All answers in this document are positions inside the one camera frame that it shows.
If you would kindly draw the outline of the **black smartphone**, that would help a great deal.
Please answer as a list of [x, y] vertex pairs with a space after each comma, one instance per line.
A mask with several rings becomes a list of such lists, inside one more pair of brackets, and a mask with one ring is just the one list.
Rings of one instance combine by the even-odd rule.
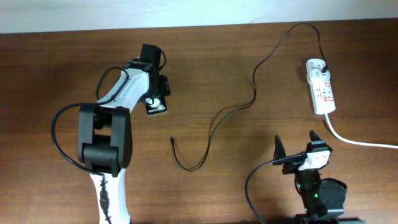
[[149, 116], [168, 112], [167, 102], [164, 96], [157, 98], [146, 98], [145, 106], [147, 115]]

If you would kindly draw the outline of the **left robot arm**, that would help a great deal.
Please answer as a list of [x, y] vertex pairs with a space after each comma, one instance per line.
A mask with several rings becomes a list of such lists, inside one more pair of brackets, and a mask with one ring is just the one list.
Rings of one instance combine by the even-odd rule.
[[162, 68], [130, 61], [119, 68], [120, 77], [104, 97], [80, 106], [77, 155], [94, 183], [100, 223], [131, 222], [125, 193], [133, 151], [131, 112], [138, 103], [150, 112], [167, 110], [170, 89]]

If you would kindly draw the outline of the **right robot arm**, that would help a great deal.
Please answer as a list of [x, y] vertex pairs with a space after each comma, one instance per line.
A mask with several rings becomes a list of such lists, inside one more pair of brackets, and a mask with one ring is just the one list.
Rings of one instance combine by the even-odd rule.
[[303, 152], [287, 156], [279, 136], [275, 136], [274, 166], [282, 165], [284, 175], [293, 174], [294, 184], [301, 196], [304, 214], [297, 214], [295, 223], [338, 223], [344, 214], [347, 185], [337, 179], [320, 176], [320, 169], [329, 164], [333, 149], [314, 131]]

